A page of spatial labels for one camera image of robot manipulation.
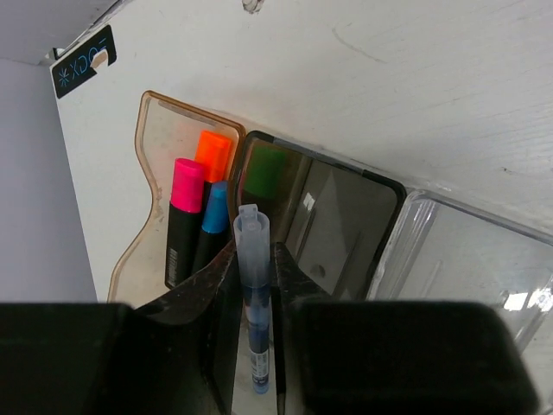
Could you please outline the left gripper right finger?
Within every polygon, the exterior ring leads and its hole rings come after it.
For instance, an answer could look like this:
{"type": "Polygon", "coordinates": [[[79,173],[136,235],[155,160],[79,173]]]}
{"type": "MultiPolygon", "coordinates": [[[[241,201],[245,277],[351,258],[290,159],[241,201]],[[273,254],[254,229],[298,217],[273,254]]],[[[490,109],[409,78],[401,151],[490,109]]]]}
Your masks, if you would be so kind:
{"type": "Polygon", "coordinates": [[[281,414],[535,414],[511,335],[473,302],[345,301],[271,248],[281,414]]]}

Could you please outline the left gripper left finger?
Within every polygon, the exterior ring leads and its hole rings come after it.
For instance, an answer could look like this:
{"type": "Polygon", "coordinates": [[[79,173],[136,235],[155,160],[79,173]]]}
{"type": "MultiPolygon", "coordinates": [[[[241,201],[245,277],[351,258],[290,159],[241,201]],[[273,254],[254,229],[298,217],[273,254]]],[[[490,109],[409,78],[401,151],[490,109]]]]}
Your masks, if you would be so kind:
{"type": "Polygon", "coordinates": [[[4,414],[227,414],[238,348],[238,264],[228,244],[139,308],[5,303],[4,414]]]}

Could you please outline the blue cap highlighter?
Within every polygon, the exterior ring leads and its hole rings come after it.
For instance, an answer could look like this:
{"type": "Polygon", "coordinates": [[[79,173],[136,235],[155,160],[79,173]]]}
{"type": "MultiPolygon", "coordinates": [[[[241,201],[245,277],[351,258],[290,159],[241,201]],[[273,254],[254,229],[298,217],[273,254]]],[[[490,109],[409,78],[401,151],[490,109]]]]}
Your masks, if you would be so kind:
{"type": "Polygon", "coordinates": [[[211,184],[204,210],[192,273],[206,267],[228,241],[227,181],[211,184]]]}

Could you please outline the pink cap highlighter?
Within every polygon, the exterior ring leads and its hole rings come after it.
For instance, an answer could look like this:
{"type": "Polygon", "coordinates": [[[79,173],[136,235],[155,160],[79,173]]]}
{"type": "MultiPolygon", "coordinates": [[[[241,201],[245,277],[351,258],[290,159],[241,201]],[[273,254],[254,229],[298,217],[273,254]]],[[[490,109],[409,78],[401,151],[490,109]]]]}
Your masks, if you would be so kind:
{"type": "Polygon", "coordinates": [[[203,190],[202,165],[182,157],[175,159],[164,276],[165,285],[170,289],[191,275],[202,221],[203,190]]]}

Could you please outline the blue ink gel pen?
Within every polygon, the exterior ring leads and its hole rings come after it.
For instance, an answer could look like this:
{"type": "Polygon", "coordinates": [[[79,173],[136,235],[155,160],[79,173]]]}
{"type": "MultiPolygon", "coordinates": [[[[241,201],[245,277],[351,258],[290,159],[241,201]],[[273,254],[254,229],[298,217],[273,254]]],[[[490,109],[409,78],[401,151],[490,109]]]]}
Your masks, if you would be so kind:
{"type": "Polygon", "coordinates": [[[252,386],[264,394],[270,374],[270,221],[257,205],[242,205],[233,230],[248,322],[252,386]]]}

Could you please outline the green cap highlighter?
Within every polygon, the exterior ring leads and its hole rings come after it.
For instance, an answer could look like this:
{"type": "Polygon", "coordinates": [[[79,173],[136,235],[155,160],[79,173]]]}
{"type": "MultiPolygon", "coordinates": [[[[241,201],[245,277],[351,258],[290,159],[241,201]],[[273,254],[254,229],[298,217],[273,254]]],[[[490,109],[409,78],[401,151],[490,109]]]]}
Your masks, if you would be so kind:
{"type": "Polygon", "coordinates": [[[274,199],[283,174],[286,153],[269,146],[255,147],[250,155],[243,190],[264,199],[274,199]]]}

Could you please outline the orange cap highlighter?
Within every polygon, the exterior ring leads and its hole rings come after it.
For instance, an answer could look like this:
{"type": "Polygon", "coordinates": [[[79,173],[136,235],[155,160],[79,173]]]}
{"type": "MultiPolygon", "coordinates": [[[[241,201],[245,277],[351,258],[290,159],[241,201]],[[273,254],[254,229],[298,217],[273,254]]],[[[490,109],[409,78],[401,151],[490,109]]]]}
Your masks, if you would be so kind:
{"type": "Polygon", "coordinates": [[[226,169],[232,149],[232,140],[213,131],[201,131],[194,160],[205,170],[205,181],[220,182],[226,177],[226,169]]]}

